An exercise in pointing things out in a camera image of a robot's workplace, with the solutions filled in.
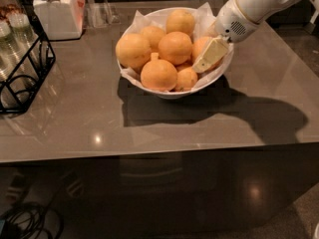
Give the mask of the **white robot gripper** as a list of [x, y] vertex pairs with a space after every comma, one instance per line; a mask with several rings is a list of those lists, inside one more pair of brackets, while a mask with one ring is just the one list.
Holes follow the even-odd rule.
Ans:
[[256, 0], [228, 0], [219, 10], [215, 23], [206, 30], [211, 40], [206, 43], [198, 58], [193, 62], [197, 73], [215, 68], [227, 54], [230, 43], [238, 43], [255, 32], [259, 24], [253, 18]]

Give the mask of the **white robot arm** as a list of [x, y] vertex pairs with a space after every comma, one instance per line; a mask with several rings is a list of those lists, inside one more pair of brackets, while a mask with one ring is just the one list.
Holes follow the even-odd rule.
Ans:
[[[227, 53], [230, 43], [238, 43], [253, 34], [266, 19], [301, 0], [228, 0], [219, 10], [215, 21], [207, 28], [207, 41], [193, 63], [197, 73], [208, 71]], [[319, 10], [319, 0], [309, 0]]]

